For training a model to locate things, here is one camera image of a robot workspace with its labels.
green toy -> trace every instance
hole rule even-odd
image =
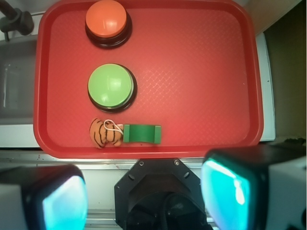
[[[124,125],[124,142],[161,144],[161,126]]]

red tray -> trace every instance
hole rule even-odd
[[[260,75],[250,18],[228,0],[121,0],[133,31],[104,50],[85,34],[94,1],[62,0],[38,33],[34,131],[58,158],[199,157],[212,148],[255,145],[263,130]],[[138,94],[119,114],[98,110],[87,82],[100,65],[132,71]],[[161,145],[93,147],[94,117],[162,126]]]

stuffed toy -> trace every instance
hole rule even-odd
[[[120,146],[123,137],[123,125],[116,125],[112,120],[102,121],[95,118],[90,126],[90,137],[94,145],[101,149],[110,142],[114,146]]]

orange button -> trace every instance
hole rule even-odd
[[[125,8],[113,0],[102,0],[93,4],[86,13],[85,22],[90,31],[103,38],[118,35],[125,27]]]

button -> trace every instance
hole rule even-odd
[[[125,28],[127,14],[117,1],[102,0],[89,8],[85,21],[94,35],[109,38],[118,35]]]
[[[120,112],[136,96],[136,81],[130,71],[117,64],[105,64],[94,70],[88,81],[93,104],[105,112]]]

